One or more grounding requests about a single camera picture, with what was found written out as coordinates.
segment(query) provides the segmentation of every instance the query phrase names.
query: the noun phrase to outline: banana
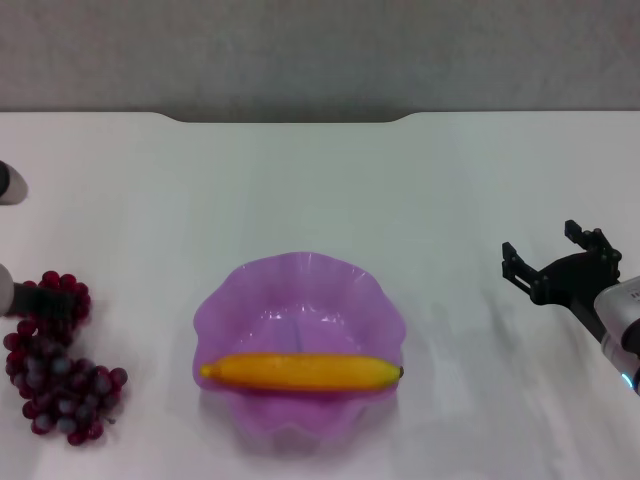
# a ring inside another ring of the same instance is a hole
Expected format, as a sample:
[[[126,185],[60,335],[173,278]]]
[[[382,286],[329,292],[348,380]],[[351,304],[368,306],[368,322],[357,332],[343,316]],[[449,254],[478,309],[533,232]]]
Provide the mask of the banana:
[[[223,385],[306,392],[383,390],[403,373],[380,358],[324,353],[239,353],[200,368]]]

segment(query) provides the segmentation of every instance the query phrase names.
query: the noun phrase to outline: grape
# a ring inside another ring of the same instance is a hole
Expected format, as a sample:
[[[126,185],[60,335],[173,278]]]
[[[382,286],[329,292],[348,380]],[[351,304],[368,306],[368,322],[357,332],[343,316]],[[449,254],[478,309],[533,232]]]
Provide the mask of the grape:
[[[111,391],[113,384],[106,375],[98,375],[93,381],[93,391],[100,396],[104,396]]]
[[[69,386],[74,392],[82,392],[87,388],[89,379],[83,373],[76,373],[71,377]]]
[[[36,322],[20,320],[20,322],[18,322],[18,335],[21,337],[30,337],[36,332],[36,328]]]
[[[82,282],[78,282],[73,286],[73,293],[76,298],[86,297],[89,294],[89,288]]]
[[[71,275],[70,273],[65,273],[62,277],[60,277],[60,288],[62,290],[73,290],[73,287],[76,284],[76,277]]]
[[[58,272],[50,270],[42,274],[42,281],[49,285],[51,288],[58,288],[58,285],[60,283],[60,275],[58,275]]]
[[[7,375],[13,377],[20,373],[20,368],[16,367],[13,363],[7,363],[7,366],[4,367],[4,371],[7,372]]]
[[[95,395],[89,394],[84,397],[84,404],[92,408],[98,408],[98,405],[100,405],[100,399]]]
[[[66,375],[71,371],[71,360],[67,357],[58,357],[51,362],[51,372],[55,375]]]
[[[27,356],[27,352],[25,350],[16,350],[14,352],[9,353],[7,355],[7,363],[12,363],[17,367],[24,365],[24,359]]]
[[[44,432],[48,432],[53,428],[53,420],[51,420],[51,417],[46,413],[38,415],[33,423]]]
[[[24,373],[18,373],[13,379],[13,384],[16,386],[18,390],[22,390],[27,386],[27,378]]]
[[[105,410],[111,410],[120,401],[120,394],[112,392],[102,399],[102,408]]]
[[[27,374],[27,385],[34,390],[42,388],[46,377],[41,372],[30,371]]]
[[[73,309],[73,317],[78,320],[84,320],[88,316],[89,316],[88,305],[78,305],[76,308]]]
[[[75,432],[67,437],[67,441],[69,442],[69,445],[73,445],[74,447],[82,445],[86,440],[87,440],[86,432]]]
[[[109,378],[111,379],[111,381],[116,387],[122,388],[122,386],[125,383],[127,383],[127,380],[129,379],[129,375],[127,374],[127,371],[124,368],[114,368],[109,373]]]
[[[42,354],[45,357],[59,357],[64,355],[65,350],[62,345],[57,342],[48,342],[42,349]]]
[[[58,400],[58,411],[63,415],[73,415],[77,408],[78,403],[75,400],[67,398]]]
[[[11,350],[12,352],[20,348],[20,335],[17,333],[10,333],[2,341],[4,348]]]
[[[78,424],[73,418],[60,417],[56,423],[56,427],[61,433],[69,435],[78,429]]]
[[[31,431],[33,433],[35,433],[36,435],[44,435],[45,433],[47,433],[45,430],[41,430],[36,426],[36,421],[33,420],[31,422]]]
[[[51,406],[51,403],[53,402],[53,395],[50,393],[43,393],[42,395],[35,396],[31,401],[33,402],[33,406],[36,410],[44,412]]]
[[[108,376],[109,375],[109,369],[107,367],[105,367],[104,365],[98,365],[96,368],[93,369],[92,373],[93,373],[94,376],[98,376],[98,375]]]
[[[96,421],[96,422],[93,422],[93,424],[89,428],[87,435],[90,440],[97,440],[102,436],[103,433],[104,433],[104,427],[99,421]]]
[[[29,373],[31,372],[44,372],[45,369],[45,364],[42,360],[36,358],[36,357],[32,357],[32,356],[28,356],[26,361],[25,361],[25,366],[27,367],[27,370],[29,370]]]
[[[38,411],[33,406],[33,403],[27,402],[22,406],[22,415],[24,418],[28,418],[29,420],[33,420],[38,416]]]
[[[33,397],[33,391],[29,388],[28,385],[25,385],[24,388],[20,389],[20,396],[25,400],[30,400]]]
[[[80,405],[76,410],[75,417],[80,425],[89,425],[95,418],[95,408],[89,405]]]
[[[75,364],[77,372],[89,373],[95,368],[96,364],[87,358],[81,358]]]

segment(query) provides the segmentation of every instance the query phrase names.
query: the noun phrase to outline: white table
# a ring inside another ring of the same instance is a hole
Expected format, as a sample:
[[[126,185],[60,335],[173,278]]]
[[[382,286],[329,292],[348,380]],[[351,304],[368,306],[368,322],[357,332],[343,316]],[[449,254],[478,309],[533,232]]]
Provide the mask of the white table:
[[[0,478],[637,478],[640,399],[568,311],[501,278],[500,246],[541,268],[578,251],[573,218],[640,274],[640,114],[2,114],[0,158],[30,186],[0,207],[0,262],[20,280],[76,273],[95,309],[75,351],[131,374],[118,423],[84,449],[32,435],[0,380]],[[369,270],[408,324],[397,401],[330,445],[243,438],[191,378],[202,300],[296,250]]]

